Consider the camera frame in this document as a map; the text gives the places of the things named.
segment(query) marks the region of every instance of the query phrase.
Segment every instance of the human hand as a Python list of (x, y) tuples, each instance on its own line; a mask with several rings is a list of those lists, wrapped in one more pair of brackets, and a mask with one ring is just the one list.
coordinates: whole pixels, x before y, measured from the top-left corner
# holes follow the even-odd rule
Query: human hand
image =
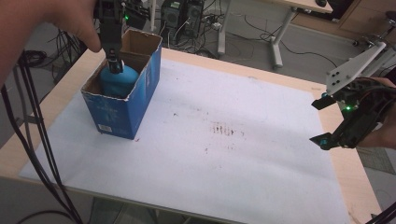
[(92, 19), (97, 0), (51, 0), (51, 13), (46, 18), (61, 30), (65, 30), (81, 41), (93, 52), (101, 49), (99, 36)]
[[(384, 85), (396, 88), (396, 86), (387, 78), (372, 77)], [(393, 105), (385, 116), (383, 125), (369, 133), (358, 147), (389, 147), (396, 149), (396, 105)]]

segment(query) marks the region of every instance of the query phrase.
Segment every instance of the blue object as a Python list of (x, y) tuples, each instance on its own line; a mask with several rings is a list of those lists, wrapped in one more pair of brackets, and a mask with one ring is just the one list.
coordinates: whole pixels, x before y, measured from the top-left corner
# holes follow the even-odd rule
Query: blue object
[(127, 65), (124, 65), (123, 72), (118, 74), (111, 73), (106, 66), (99, 75), (103, 95), (120, 99), (128, 96), (139, 77), (139, 74)]

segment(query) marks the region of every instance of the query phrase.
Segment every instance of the open box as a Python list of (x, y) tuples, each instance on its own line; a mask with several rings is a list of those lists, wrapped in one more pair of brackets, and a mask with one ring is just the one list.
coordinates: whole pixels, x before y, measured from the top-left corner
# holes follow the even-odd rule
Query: open box
[(122, 37), (120, 56), (139, 77), (125, 99), (102, 95), (99, 72), (104, 60), (81, 88), (96, 129), (118, 137), (134, 139), (160, 80), (162, 38), (129, 30)]

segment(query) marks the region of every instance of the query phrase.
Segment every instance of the bottle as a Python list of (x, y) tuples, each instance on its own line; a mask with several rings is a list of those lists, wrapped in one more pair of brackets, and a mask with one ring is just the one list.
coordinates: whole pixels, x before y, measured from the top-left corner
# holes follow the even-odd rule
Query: bottle
[(113, 74), (108, 66), (99, 74), (102, 93), (105, 96), (125, 99), (139, 77), (139, 74), (130, 66), (124, 65), (123, 72)]

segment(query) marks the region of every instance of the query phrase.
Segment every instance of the box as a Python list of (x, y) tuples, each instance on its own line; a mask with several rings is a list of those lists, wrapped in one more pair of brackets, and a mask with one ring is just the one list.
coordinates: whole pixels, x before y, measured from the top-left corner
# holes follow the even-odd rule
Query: box
[(160, 80), (162, 38), (129, 30), (122, 37), (120, 56), (139, 77), (125, 99), (104, 96), (99, 84), (99, 72), (104, 60), (81, 89), (96, 129), (118, 137), (134, 139)]

